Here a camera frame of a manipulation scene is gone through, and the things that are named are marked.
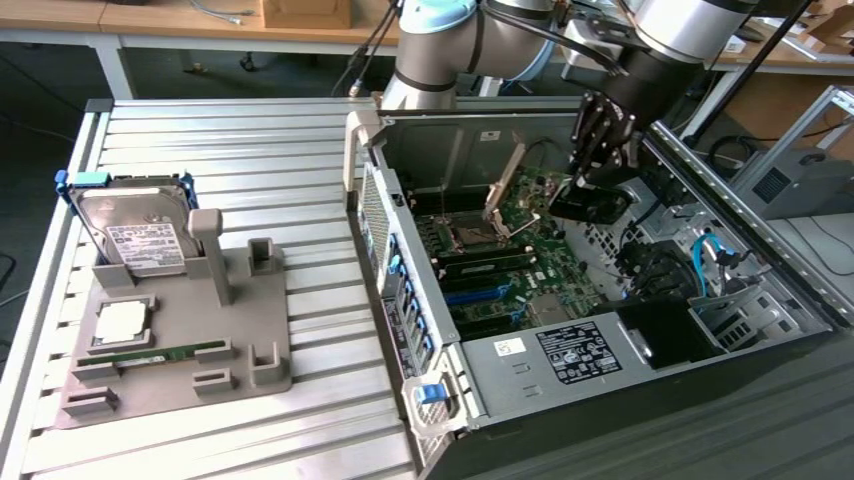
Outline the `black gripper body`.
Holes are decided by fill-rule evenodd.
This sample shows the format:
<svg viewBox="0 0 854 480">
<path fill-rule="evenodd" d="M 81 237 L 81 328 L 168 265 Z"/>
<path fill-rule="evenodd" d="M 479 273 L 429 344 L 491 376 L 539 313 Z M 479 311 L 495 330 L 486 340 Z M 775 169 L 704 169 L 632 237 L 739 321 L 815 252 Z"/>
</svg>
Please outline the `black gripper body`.
<svg viewBox="0 0 854 480">
<path fill-rule="evenodd" d="M 626 75 L 606 73 L 587 89 L 600 92 L 603 106 L 618 106 L 636 118 L 643 131 L 672 108 L 691 81 L 703 69 L 702 63 L 683 63 L 655 50 L 622 47 L 602 42 L 595 36 L 582 36 L 583 44 L 607 56 L 619 52 L 618 64 Z"/>
</svg>

